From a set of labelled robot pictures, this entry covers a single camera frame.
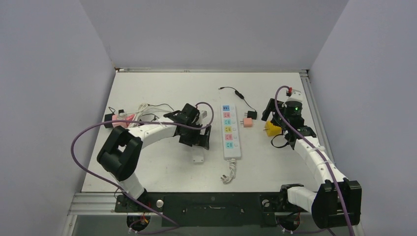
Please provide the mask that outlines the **pink cube socket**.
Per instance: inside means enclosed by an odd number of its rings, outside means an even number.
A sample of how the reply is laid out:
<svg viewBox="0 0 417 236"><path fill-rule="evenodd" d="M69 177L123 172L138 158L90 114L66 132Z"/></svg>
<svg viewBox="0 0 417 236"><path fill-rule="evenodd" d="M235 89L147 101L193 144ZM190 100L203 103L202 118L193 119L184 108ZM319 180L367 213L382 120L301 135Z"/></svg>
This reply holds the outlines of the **pink cube socket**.
<svg viewBox="0 0 417 236"><path fill-rule="evenodd" d="M111 121L114 121L112 124L110 124L111 128L117 127L117 126L121 126L123 128L127 128L130 125L130 121L133 120L133 118L135 117L135 115L130 114L130 115L125 115L125 114L120 114L120 115L111 115Z"/></svg>

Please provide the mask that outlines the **black plug adapter with cable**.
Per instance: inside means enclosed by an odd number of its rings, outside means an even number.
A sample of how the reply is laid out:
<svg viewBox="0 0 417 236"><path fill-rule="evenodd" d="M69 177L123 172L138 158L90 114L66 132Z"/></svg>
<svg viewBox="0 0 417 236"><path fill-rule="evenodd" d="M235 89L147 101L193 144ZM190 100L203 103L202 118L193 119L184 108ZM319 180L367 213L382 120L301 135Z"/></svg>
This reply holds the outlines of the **black plug adapter with cable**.
<svg viewBox="0 0 417 236"><path fill-rule="evenodd" d="M242 101L242 103L245 104L245 106L248 108L248 111L245 113L246 118L251 118L253 120L257 120L258 118L258 112L257 110L252 107L246 100L245 96L239 92L236 88L234 87L230 87L230 86L225 86L225 87L219 87L218 90L223 90L223 89L231 89L234 91L234 94Z"/></svg>

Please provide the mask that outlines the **yellow cube plug adapter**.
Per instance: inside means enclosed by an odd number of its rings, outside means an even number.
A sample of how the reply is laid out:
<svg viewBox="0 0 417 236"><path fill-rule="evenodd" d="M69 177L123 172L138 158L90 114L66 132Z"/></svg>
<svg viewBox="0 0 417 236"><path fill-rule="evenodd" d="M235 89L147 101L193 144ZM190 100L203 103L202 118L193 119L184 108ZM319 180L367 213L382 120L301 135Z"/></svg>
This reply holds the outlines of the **yellow cube plug adapter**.
<svg viewBox="0 0 417 236"><path fill-rule="evenodd" d="M273 137L282 134L282 128L274 125L271 121L267 121L264 125L264 131L268 137Z"/></svg>

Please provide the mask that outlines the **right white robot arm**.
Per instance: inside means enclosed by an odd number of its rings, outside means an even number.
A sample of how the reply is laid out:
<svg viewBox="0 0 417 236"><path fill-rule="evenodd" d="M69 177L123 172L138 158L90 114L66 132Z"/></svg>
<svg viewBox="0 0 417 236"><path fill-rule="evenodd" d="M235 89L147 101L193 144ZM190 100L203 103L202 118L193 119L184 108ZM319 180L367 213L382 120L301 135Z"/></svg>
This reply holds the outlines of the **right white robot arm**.
<svg viewBox="0 0 417 236"><path fill-rule="evenodd" d="M263 121L272 117L270 122L281 128L287 145L300 155L318 185L315 192L302 184L283 185L285 192L278 196L278 204L283 210L298 206L310 212L320 229L358 225L362 187L337 169L315 131L305 125L301 111L300 101L282 102L271 98L262 113Z"/></svg>

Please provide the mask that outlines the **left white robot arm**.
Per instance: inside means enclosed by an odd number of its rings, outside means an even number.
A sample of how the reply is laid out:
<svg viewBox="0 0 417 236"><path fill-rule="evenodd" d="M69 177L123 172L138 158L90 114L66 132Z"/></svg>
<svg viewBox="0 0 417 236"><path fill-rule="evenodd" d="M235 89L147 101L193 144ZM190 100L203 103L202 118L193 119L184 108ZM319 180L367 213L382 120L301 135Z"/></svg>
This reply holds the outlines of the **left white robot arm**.
<svg viewBox="0 0 417 236"><path fill-rule="evenodd" d="M203 125L202 111L185 104L182 110L164 114L155 121L139 121L139 126L116 126L101 148L97 162L116 180L128 197L127 205L141 211L148 204L148 193L135 170L142 149L165 138L178 136L179 143L209 149L211 123Z"/></svg>

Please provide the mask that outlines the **white multi-socket power strip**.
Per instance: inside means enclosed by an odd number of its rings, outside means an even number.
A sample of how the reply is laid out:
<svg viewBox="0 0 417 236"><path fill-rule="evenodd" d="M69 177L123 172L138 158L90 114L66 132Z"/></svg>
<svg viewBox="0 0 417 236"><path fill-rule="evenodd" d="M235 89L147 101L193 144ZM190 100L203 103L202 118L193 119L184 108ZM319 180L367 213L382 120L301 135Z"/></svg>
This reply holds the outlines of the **white multi-socket power strip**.
<svg viewBox="0 0 417 236"><path fill-rule="evenodd" d="M232 103L220 105L221 139L225 160L241 160L241 147L236 106Z"/></svg>

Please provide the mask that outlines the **pink plug adapter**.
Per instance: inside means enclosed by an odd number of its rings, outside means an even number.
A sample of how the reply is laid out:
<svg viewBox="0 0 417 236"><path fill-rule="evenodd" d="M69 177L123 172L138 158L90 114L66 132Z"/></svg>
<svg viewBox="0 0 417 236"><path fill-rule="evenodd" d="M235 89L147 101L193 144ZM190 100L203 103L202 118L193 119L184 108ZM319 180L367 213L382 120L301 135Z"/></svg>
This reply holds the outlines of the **pink plug adapter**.
<svg viewBox="0 0 417 236"><path fill-rule="evenodd" d="M252 118L243 118L240 122L244 128L249 128L253 126L253 119Z"/></svg>

